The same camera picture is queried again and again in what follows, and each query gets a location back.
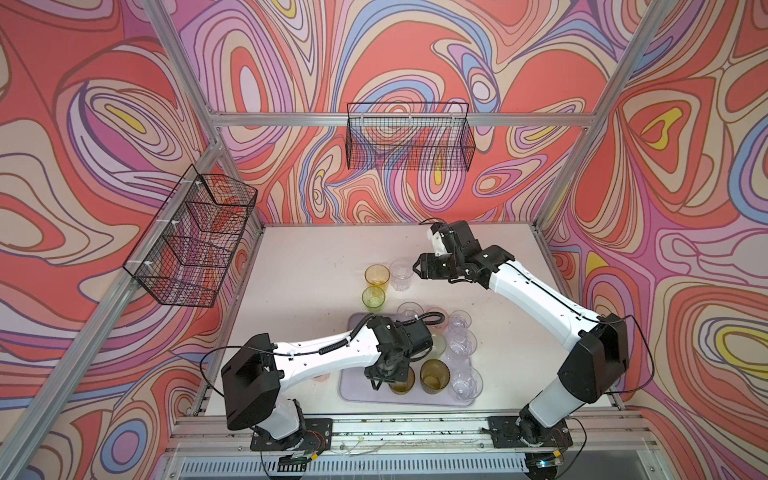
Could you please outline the lavender tray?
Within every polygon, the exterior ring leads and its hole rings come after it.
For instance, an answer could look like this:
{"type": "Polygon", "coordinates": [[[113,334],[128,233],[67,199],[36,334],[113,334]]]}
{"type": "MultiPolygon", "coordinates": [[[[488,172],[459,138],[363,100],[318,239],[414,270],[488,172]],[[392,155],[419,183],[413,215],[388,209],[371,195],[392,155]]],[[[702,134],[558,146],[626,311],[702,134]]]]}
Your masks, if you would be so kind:
{"type": "MultiPolygon", "coordinates": [[[[449,367],[451,374],[464,367],[474,368],[471,358],[464,361],[455,361],[443,355],[439,360],[449,367]]],[[[405,395],[394,394],[389,389],[389,384],[383,384],[379,390],[374,390],[371,387],[370,381],[365,377],[363,368],[352,368],[341,371],[339,394],[342,399],[357,403],[402,404],[446,408],[467,408],[472,406],[479,398],[477,397],[471,402],[461,402],[452,395],[450,384],[438,394],[427,394],[422,389],[419,379],[420,367],[425,361],[426,359],[410,365],[415,372],[415,384],[413,389],[405,395]]]]}

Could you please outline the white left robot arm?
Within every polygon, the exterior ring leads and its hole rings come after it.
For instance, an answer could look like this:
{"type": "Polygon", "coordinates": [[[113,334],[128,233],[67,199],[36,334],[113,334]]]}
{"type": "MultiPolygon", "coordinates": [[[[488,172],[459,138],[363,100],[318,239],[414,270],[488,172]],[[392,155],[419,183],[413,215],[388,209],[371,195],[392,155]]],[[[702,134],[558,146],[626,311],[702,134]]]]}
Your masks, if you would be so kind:
{"type": "Polygon", "coordinates": [[[410,364],[433,347],[425,321],[365,314],[340,334],[301,342],[251,337],[221,369],[227,428],[253,429],[289,444],[307,434],[300,403],[285,392],[312,378],[361,368],[373,389],[405,381],[410,364]]]}

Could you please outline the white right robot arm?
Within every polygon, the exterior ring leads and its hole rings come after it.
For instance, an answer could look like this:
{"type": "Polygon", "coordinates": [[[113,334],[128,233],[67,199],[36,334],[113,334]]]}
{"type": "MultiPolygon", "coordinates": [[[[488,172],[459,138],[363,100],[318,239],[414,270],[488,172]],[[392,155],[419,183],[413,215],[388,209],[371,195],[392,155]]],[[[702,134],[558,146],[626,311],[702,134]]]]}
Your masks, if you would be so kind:
{"type": "Polygon", "coordinates": [[[430,220],[433,251],[413,264],[422,279],[472,283],[516,304],[568,352],[557,375],[521,411],[516,428],[533,444],[585,404],[595,403],[629,368],[626,320],[600,315],[533,275],[498,245],[486,248],[463,220],[430,220]]]}

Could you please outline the clear cup row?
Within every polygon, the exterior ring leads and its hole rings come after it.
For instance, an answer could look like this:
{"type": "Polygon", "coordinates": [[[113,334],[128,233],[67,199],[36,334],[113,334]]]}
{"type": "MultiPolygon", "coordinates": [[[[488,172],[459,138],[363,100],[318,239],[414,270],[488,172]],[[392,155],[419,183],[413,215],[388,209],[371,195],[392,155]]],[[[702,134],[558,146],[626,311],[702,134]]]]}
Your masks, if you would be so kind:
{"type": "Polygon", "coordinates": [[[398,259],[389,266],[390,286],[398,292],[405,292],[411,286],[413,277],[412,265],[408,260],[398,259]]]}
{"type": "Polygon", "coordinates": [[[407,320],[416,320],[424,314],[424,309],[416,302],[404,302],[397,308],[396,314],[399,321],[405,322],[407,320]]]}

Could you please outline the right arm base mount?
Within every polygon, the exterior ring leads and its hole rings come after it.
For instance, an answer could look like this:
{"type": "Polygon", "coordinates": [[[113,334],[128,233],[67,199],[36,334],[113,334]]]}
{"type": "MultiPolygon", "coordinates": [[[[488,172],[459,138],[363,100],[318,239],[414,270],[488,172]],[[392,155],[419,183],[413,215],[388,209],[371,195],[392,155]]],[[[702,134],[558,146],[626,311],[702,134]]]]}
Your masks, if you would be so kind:
{"type": "Polygon", "coordinates": [[[544,427],[529,415],[490,416],[484,429],[495,448],[553,448],[567,450],[573,446],[566,420],[552,427],[544,427]]]}

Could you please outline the pink cup back row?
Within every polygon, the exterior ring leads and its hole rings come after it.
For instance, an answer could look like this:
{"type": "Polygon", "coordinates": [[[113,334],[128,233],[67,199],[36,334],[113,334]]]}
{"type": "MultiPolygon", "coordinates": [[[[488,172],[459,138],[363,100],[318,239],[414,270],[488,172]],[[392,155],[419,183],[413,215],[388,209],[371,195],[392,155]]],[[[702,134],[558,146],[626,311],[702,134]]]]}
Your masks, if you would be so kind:
{"type": "Polygon", "coordinates": [[[449,314],[440,307],[431,307],[425,312],[425,325],[434,332],[444,332],[448,327],[449,314]]]}

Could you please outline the small clear cup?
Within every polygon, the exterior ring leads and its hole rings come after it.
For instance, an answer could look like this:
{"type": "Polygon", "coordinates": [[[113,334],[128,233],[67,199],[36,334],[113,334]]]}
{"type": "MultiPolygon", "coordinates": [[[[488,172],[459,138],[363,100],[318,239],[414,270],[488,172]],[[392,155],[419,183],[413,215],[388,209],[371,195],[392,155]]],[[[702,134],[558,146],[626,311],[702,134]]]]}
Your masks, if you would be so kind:
{"type": "Polygon", "coordinates": [[[473,320],[471,315],[464,310],[455,310],[448,317],[448,325],[450,329],[469,329],[472,323],[473,320]]]}

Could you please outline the large clear cup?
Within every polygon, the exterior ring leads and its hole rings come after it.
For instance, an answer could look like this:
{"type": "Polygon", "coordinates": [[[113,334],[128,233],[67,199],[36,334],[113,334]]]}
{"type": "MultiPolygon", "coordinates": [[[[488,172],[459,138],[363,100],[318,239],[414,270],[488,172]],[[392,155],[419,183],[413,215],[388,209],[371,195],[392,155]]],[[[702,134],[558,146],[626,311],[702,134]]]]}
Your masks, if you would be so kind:
{"type": "Polygon", "coordinates": [[[461,402],[474,401],[484,389],[481,374],[472,367],[464,367],[451,374],[452,395],[461,402]]]}

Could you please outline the brown olive textured cup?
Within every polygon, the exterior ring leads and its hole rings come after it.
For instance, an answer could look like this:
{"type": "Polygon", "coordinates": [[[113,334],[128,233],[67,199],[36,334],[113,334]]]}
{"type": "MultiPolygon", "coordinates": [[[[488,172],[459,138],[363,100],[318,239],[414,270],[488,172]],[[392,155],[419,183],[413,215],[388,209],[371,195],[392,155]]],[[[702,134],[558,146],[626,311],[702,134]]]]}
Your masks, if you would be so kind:
{"type": "Polygon", "coordinates": [[[451,382],[449,367],[438,359],[426,360],[420,367],[419,379],[422,389],[430,395],[443,391],[451,382]]]}

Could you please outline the clear cup front row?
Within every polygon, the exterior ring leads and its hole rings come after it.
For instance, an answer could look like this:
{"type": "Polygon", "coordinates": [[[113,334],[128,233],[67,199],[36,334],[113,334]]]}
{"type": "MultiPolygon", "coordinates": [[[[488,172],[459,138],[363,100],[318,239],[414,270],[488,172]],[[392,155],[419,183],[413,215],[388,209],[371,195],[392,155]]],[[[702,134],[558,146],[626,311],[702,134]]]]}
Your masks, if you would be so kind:
{"type": "Polygon", "coordinates": [[[424,309],[416,302],[404,302],[397,308],[396,314],[399,321],[405,322],[407,320],[416,320],[424,314],[424,309]]]}

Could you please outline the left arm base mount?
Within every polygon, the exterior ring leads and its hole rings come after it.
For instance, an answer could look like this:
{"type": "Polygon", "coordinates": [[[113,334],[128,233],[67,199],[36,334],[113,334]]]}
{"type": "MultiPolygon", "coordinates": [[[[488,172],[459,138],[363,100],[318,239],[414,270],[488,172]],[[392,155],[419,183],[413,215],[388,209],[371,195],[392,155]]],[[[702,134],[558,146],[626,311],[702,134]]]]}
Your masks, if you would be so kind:
{"type": "Polygon", "coordinates": [[[250,450],[254,452],[291,452],[320,454],[331,447],[333,420],[328,417],[309,418],[300,423],[299,429],[282,439],[276,439],[266,430],[255,427],[250,450]]]}

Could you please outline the clear cup back row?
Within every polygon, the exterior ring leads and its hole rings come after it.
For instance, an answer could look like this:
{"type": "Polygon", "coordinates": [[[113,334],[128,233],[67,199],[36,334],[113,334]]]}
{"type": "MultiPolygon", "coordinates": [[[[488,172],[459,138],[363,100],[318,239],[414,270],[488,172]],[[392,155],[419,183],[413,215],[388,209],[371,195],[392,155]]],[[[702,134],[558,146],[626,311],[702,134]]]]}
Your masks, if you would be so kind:
{"type": "Polygon", "coordinates": [[[398,292],[405,292],[411,286],[413,277],[412,265],[408,260],[398,259],[389,266],[390,286],[398,292]]]}

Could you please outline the pale green textured cup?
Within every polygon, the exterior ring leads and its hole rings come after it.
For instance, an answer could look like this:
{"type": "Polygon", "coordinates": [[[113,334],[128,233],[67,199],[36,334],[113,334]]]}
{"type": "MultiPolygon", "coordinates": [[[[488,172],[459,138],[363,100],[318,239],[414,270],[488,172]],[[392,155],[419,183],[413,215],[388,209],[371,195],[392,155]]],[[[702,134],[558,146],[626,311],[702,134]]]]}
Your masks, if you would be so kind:
{"type": "Polygon", "coordinates": [[[440,359],[446,350],[446,340],[441,332],[432,332],[432,349],[427,355],[427,359],[440,359]]]}

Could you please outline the amber yellow cup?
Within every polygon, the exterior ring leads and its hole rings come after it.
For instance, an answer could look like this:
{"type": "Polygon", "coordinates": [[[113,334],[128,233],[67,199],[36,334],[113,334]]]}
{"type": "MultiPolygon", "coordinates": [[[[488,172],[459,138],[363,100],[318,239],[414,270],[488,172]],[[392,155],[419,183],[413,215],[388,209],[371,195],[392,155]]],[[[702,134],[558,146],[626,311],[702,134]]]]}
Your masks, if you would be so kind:
{"type": "Polygon", "coordinates": [[[364,278],[369,286],[378,287],[386,292],[389,286],[391,273],[386,265],[373,264],[365,270],[364,278]]]}

